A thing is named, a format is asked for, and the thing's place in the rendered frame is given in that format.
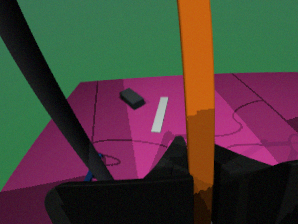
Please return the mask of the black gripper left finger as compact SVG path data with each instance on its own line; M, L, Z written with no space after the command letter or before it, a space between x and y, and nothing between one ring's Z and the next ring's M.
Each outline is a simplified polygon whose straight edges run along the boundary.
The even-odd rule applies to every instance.
M71 181L44 197L52 224L193 224L188 145L176 136L144 179Z

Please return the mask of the light grey flat bar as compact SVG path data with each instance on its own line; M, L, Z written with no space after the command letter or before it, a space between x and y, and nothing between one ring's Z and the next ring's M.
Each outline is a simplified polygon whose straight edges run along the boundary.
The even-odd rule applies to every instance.
M161 97L160 104L158 104L156 117L154 117L152 132L161 133L162 123L164 123L166 105L168 105L168 100L169 97Z

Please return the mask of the orange handle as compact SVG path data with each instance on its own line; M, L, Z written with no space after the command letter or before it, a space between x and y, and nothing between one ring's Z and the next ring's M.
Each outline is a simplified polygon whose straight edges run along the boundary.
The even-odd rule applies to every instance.
M194 179L193 224L212 224L216 87L210 0L176 0L184 68L189 175Z

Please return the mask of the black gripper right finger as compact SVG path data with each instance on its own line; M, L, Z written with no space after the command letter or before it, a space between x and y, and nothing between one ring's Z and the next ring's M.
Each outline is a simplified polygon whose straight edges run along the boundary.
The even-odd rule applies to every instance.
M277 165L214 152L213 224L289 224L298 204L298 160Z

